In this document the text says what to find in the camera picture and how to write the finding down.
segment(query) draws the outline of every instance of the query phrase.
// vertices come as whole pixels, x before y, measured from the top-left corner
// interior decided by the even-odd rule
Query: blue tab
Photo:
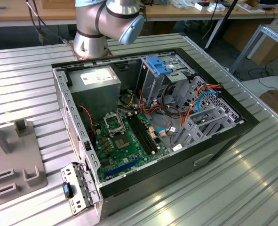
[[[68,192],[68,186],[67,185],[64,186],[64,192],[66,192],[66,193]]]
[[[157,56],[149,56],[146,58],[149,65],[156,71],[157,75],[170,74],[172,70],[166,67],[164,61]]]

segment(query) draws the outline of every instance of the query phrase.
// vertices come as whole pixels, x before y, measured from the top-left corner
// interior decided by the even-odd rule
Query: motherboard
[[[117,117],[116,114],[106,116],[103,121],[95,124],[95,130],[95,151],[101,164],[97,174],[101,182],[123,175],[169,153],[161,138],[155,135],[153,126],[143,112]]]

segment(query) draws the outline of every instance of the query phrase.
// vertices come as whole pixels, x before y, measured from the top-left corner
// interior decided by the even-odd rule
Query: white label
[[[112,80],[111,73],[106,69],[98,69],[93,72],[81,74],[81,79],[85,85]]]
[[[183,146],[181,144],[178,144],[177,146],[175,146],[174,148],[172,148],[174,151],[180,150],[181,148],[183,148]]]

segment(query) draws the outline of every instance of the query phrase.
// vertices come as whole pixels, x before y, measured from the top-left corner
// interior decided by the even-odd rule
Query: blue pcie slot
[[[128,168],[134,166],[140,159],[141,159],[141,157],[139,157],[139,158],[137,158],[137,159],[135,159],[135,160],[133,160],[133,161],[123,165],[123,166],[119,166],[118,168],[112,169],[112,170],[106,172],[104,175],[106,177],[108,177],[108,176],[111,176],[111,175],[113,175],[115,173],[119,173],[119,172],[121,172],[121,171],[123,171],[125,169],[128,169]]]

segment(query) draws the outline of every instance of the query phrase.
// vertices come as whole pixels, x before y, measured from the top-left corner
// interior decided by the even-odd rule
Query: chip
[[[129,140],[125,134],[119,134],[113,138],[118,149],[130,146]]]
[[[100,164],[101,164],[103,167],[106,167],[106,166],[109,166],[111,163],[110,163],[109,160],[105,160],[105,161],[100,162]]]

